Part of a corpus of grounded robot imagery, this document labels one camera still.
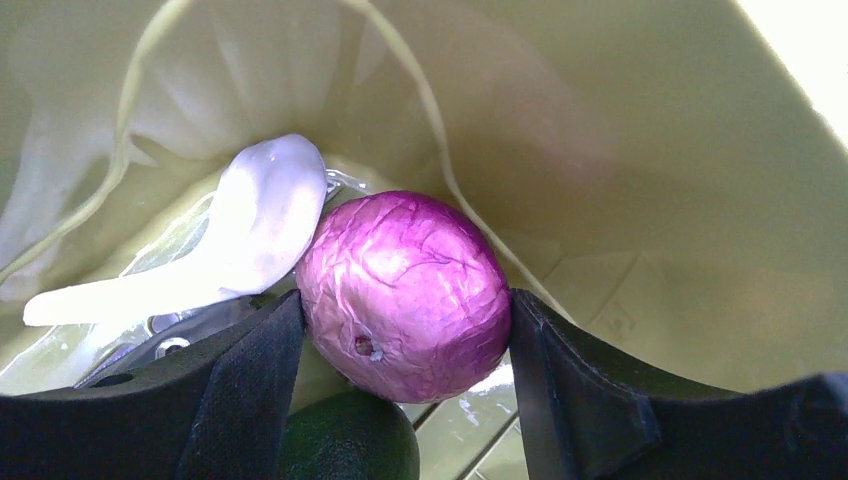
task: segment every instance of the avocado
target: avocado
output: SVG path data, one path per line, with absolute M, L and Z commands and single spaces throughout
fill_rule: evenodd
M 392 402 L 345 392 L 287 419 L 284 480 L 418 480 L 415 430 Z

